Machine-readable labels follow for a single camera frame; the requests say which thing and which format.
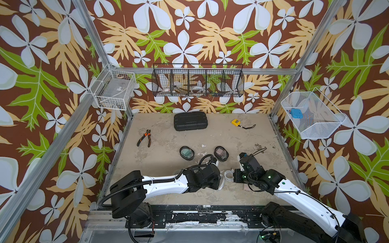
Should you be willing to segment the pink charger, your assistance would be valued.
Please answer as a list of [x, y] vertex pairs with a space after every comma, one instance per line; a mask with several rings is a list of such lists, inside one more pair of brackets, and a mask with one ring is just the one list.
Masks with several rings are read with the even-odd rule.
[[251, 189], [249, 188], [249, 186], [247, 184], [243, 185], [243, 189], [246, 191], [251, 191]]

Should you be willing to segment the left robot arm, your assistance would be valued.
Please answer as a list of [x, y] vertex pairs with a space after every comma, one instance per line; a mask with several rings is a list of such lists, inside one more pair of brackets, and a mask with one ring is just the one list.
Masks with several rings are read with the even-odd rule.
[[214, 163], [195, 165], [182, 169], [178, 174], [165, 177], [142, 176], [139, 170], [129, 173], [110, 187], [98, 207], [110, 208], [114, 219], [134, 216], [136, 211], [151, 214], [145, 199], [165, 194], [194, 193], [200, 189], [218, 190], [222, 181], [219, 168]]

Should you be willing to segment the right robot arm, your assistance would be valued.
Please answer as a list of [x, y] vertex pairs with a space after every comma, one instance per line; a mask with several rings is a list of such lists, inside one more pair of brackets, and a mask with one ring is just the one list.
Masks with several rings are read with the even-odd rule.
[[274, 195], [301, 213], [296, 214], [270, 202], [261, 211], [265, 226], [288, 228], [315, 243], [365, 243], [367, 238], [361, 219], [337, 211], [294, 185], [274, 169], [265, 170], [253, 154], [240, 153], [240, 168], [235, 170], [234, 182], [246, 184], [254, 192]]

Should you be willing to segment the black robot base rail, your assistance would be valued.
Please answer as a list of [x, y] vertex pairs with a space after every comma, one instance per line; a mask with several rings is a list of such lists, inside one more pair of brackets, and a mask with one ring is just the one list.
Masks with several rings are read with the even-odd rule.
[[210, 224], [240, 222], [248, 228], [264, 228], [261, 211], [263, 206], [228, 206], [228, 205], [152, 205], [153, 217], [145, 223], [136, 223], [135, 219], [126, 221], [128, 228], [162, 229], [168, 224], [189, 223]]

